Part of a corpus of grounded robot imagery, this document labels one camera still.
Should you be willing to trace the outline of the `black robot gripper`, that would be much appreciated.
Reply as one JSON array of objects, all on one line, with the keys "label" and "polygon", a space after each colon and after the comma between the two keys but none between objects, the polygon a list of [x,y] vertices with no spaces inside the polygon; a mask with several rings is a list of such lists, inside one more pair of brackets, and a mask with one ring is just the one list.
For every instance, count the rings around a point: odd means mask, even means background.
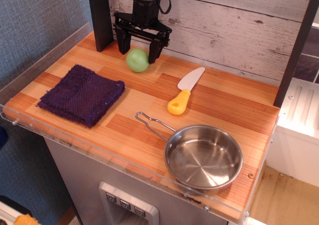
[{"label": "black robot gripper", "polygon": [[168,14],[171,0],[133,0],[133,12],[115,12],[114,29],[119,51],[124,55],[130,49],[131,37],[149,41],[149,64],[155,63],[162,49],[169,44],[172,30],[162,24],[159,13]]}]

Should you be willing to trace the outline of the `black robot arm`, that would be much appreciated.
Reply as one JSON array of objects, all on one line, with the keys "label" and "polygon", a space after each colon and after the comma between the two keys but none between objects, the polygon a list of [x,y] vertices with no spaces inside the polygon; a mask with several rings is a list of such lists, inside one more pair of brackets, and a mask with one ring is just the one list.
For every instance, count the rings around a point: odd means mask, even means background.
[{"label": "black robot arm", "polygon": [[155,63],[164,47],[169,44],[172,29],[161,23],[159,13],[171,10],[170,0],[133,0],[133,12],[115,12],[114,30],[119,51],[126,54],[130,50],[131,37],[150,42],[149,64]]}]

